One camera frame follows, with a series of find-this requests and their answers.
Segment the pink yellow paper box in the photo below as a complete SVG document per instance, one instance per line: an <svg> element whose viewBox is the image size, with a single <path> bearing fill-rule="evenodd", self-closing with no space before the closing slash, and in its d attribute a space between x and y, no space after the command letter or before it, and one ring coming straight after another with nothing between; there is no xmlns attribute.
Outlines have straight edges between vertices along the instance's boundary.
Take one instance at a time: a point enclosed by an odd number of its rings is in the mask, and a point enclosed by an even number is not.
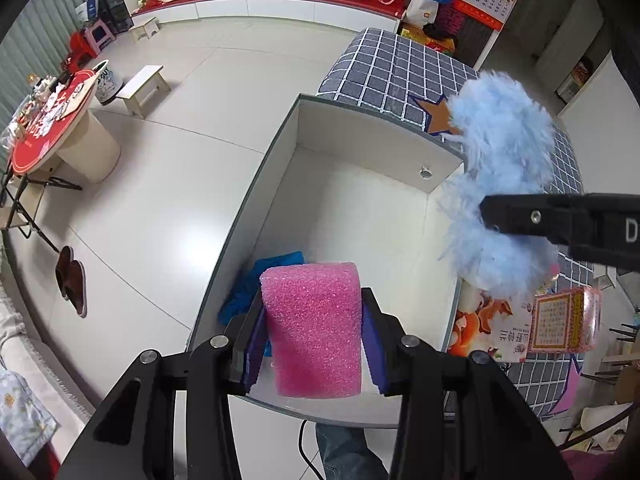
<svg viewBox="0 0 640 480"><path fill-rule="evenodd" d="M580 286L537 296L528 350L532 353L585 353L596 348L602 296Z"/></svg>

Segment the grey checked star rug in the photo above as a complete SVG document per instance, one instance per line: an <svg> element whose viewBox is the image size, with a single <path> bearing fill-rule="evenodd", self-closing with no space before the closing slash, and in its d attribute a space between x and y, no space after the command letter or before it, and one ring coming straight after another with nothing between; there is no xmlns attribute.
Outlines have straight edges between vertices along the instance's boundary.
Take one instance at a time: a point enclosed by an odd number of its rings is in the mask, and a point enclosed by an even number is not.
<svg viewBox="0 0 640 480"><path fill-rule="evenodd" d="M449 98L477 71L450 56L407 38L369 27L355 36L322 79L318 96L363 106L425 128L431 114L416 100ZM541 419L564 414L568 378L584 364L579 352L529 353L508 366L508 377Z"/></svg>

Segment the pink plastic stool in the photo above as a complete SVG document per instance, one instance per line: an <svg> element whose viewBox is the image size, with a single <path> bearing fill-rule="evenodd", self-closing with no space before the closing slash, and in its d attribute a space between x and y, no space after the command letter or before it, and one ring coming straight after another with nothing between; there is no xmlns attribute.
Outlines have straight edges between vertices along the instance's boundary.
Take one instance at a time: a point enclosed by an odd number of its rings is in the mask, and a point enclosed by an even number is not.
<svg viewBox="0 0 640 480"><path fill-rule="evenodd" d="M111 29L99 18L84 28L84 36L96 55L99 55L106 46L116 40Z"/></svg>

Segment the white storage box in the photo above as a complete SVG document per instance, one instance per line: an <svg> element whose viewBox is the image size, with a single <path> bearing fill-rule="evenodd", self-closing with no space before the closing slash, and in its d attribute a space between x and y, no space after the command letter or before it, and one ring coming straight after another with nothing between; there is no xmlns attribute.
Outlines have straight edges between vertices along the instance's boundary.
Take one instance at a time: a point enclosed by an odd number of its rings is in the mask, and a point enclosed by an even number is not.
<svg viewBox="0 0 640 480"><path fill-rule="evenodd" d="M257 259L301 252L351 262L404 330L442 350L460 282L445 256L442 203L462 157L406 122L299 96L283 119L222 245L190 336L222 332L231 286Z"/></svg>

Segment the red plastic stool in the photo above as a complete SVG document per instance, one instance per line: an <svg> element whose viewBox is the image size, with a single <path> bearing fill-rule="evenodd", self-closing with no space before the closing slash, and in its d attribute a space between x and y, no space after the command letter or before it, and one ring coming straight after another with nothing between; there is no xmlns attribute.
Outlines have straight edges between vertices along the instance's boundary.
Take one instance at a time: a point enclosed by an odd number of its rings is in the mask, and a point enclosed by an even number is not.
<svg viewBox="0 0 640 480"><path fill-rule="evenodd" d="M61 62L62 70L74 74L98 55L81 32L73 32L68 44L68 53Z"/></svg>

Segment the red white tv cabinet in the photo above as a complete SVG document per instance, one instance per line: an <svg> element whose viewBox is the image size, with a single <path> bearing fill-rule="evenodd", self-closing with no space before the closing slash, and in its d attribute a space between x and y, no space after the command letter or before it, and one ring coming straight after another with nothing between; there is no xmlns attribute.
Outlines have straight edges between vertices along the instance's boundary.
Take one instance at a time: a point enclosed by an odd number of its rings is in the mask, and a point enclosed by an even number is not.
<svg viewBox="0 0 640 480"><path fill-rule="evenodd" d="M374 27L396 32L404 8L378 0L176 0L132 14L135 25L204 18L277 18L359 32Z"/></svg>

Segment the floral tissue pack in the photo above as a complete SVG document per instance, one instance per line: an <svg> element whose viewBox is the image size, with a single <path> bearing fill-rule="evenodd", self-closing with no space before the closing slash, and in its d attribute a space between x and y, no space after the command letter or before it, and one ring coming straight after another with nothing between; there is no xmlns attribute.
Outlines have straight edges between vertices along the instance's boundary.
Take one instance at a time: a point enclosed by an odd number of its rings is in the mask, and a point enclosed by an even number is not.
<svg viewBox="0 0 640 480"><path fill-rule="evenodd" d="M452 356L469 356L482 350L500 363L523 362L532 323L530 304L514 306L464 282L447 351Z"/></svg>

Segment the blue mesh cloth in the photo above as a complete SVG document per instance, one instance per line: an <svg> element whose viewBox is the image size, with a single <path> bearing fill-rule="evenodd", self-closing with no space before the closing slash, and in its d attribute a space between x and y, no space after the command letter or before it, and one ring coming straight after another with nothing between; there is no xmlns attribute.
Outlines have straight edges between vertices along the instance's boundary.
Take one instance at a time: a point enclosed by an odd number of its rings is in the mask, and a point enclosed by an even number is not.
<svg viewBox="0 0 640 480"><path fill-rule="evenodd" d="M229 297L218 312L218 322L229 327L234 324L234 319L239 316L243 323L243 315L250 310L253 300L260 291L260 277L271 268L280 266L294 266L303 264L304 257L301 252L291 252L287 255L257 260L254 266L244 274L241 274L232 286ZM303 298L294 294L291 285L269 283L267 288L268 307L275 307L270 321L274 326L274 345L268 342L269 351L265 356L272 356L272 350L276 350L276 360L286 366L300 367L307 359L305 333L308 323L305 321L308 309L303 305Z"/></svg>

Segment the light blue fluffy duster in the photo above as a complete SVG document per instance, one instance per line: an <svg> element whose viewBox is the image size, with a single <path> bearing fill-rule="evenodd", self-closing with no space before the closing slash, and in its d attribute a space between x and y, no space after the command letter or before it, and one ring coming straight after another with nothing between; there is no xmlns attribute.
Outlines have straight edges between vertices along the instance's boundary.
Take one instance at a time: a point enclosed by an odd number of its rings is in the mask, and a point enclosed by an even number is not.
<svg viewBox="0 0 640 480"><path fill-rule="evenodd" d="M554 123L505 73L481 72L447 100L458 134L445 139L465 158L439 207L450 220L442 254L470 285L526 302L548 281L558 250L543 237L506 234L480 214L489 195L541 194L552 182Z"/></svg>

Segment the red yellow gift box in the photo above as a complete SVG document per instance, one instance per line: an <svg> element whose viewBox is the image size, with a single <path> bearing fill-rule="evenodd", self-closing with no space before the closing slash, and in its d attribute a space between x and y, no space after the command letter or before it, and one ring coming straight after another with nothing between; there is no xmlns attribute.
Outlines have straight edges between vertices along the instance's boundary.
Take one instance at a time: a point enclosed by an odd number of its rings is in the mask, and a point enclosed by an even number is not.
<svg viewBox="0 0 640 480"><path fill-rule="evenodd" d="M414 27L405 22L400 23L399 35L407 38L424 47L431 48L437 52L453 56L456 50L456 44L451 38L439 40L428 36L422 29Z"/></svg>

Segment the red round table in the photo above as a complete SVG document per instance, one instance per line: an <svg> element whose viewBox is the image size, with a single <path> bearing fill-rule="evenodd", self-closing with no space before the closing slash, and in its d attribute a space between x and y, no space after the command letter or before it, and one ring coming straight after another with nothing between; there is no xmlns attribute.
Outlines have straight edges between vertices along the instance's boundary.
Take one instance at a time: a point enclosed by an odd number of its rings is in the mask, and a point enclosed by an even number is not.
<svg viewBox="0 0 640 480"><path fill-rule="evenodd" d="M52 103L50 127L46 128L44 110L29 125L10 156L10 168L16 174L43 169L53 157L90 183L100 183L111 174L120 146L90 110L97 79L94 70L78 70Z"/></svg>

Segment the blue jeans leg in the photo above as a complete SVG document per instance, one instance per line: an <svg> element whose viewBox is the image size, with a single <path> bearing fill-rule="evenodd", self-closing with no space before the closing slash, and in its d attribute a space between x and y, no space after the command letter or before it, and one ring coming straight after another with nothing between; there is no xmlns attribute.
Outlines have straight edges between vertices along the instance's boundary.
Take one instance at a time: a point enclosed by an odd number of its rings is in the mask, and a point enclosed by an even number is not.
<svg viewBox="0 0 640 480"><path fill-rule="evenodd" d="M317 424L316 439L327 479L388 478L382 460L368 447L362 428Z"/></svg>

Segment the blue white ceramic vase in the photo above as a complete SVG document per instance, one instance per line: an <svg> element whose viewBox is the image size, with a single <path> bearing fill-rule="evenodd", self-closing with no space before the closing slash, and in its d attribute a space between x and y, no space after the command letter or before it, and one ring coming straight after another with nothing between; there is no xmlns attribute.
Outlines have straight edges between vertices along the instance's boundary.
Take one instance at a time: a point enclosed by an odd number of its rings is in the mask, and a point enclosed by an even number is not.
<svg viewBox="0 0 640 480"><path fill-rule="evenodd" d="M110 104L116 99L118 92L124 86L122 77L111 69L109 60L99 62L92 70L98 76L96 80L96 99L101 105Z"/></svg>

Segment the small white wooden stool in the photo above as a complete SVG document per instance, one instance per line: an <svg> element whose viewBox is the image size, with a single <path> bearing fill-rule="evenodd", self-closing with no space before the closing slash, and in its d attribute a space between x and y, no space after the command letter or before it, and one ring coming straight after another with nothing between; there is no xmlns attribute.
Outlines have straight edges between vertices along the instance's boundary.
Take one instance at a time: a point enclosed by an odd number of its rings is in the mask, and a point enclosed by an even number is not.
<svg viewBox="0 0 640 480"><path fill-rule="evenodd" d="M171 86L162 74L163 65L145 65L116 94L132 116L145 118L142 102L152 92L168 93Z"/></svg>

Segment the pink sponge block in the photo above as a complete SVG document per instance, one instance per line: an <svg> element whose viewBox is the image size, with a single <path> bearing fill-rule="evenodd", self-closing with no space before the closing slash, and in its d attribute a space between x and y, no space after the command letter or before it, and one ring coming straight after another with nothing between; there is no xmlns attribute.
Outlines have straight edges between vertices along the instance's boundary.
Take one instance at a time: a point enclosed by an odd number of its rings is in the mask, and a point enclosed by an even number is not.
<svg viewBox="0 0 640 480"><path fill-rule="evenodd" d="M275 266L260 284L277 392L305 399L358 396L362 304L355 263Z"/></svg>

